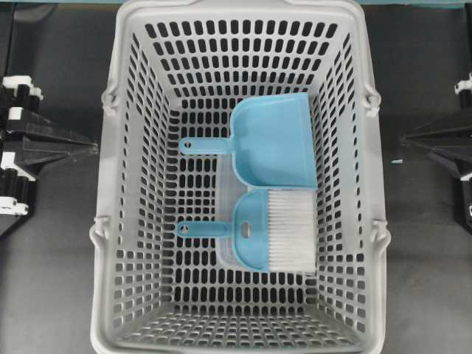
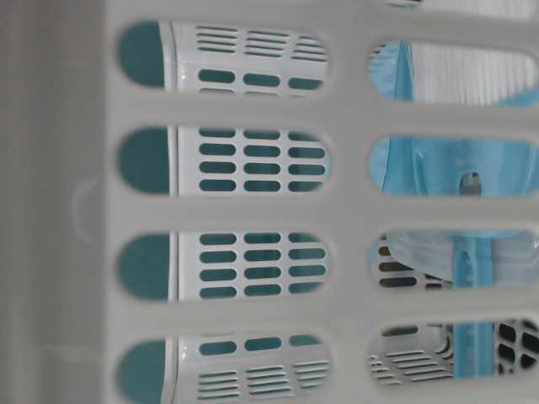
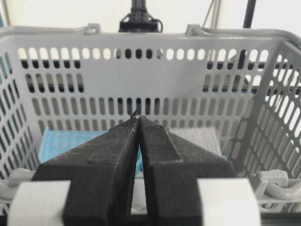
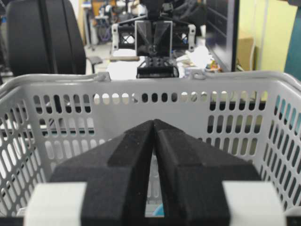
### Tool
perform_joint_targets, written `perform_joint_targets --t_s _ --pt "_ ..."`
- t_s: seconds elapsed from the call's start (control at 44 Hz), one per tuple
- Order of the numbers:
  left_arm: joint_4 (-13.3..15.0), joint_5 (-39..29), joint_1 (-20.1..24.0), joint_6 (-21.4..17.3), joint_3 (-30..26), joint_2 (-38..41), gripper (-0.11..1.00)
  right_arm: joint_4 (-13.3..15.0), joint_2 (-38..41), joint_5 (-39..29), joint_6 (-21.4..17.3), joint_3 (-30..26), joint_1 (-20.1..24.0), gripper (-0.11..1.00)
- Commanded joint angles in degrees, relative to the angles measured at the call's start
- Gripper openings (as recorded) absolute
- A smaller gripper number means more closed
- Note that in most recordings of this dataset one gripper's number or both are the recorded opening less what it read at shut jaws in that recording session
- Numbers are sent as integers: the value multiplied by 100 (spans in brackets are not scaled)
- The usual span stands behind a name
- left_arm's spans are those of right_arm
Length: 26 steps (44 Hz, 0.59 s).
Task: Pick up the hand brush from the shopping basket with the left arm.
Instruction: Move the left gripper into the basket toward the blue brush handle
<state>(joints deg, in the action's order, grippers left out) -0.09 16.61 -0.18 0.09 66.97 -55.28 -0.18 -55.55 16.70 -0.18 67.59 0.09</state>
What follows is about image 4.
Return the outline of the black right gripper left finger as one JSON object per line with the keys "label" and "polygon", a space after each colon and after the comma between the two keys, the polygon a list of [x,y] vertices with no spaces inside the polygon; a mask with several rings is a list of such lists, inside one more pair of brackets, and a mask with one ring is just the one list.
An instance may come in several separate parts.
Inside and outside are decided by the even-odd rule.
{"label": "black right gripper left finger", "polygon": [[26,208],[26,226],[124,226],[145,215],[153,121],[55,167]]}

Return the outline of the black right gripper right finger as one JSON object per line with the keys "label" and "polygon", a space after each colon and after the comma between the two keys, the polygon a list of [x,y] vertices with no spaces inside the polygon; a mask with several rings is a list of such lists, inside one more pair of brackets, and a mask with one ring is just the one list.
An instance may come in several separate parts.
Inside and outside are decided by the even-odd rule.
{"label": "black right gripper right finger", "polygon": [[154,121],[165,214],[187,226],[284,226],[272,183],[253,164]]}

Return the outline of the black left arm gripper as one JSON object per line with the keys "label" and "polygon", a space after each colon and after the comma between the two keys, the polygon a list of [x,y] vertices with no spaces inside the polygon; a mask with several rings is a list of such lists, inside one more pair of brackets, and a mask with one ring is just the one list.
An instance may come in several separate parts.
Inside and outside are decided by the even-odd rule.
{"label": "black left arm gripper", "polygon": [[195,49],[196,27],[173,20],[127,20],[111,27],[113,50],[132,49],[144,60],[137,78],[178,78],[178,51]]}

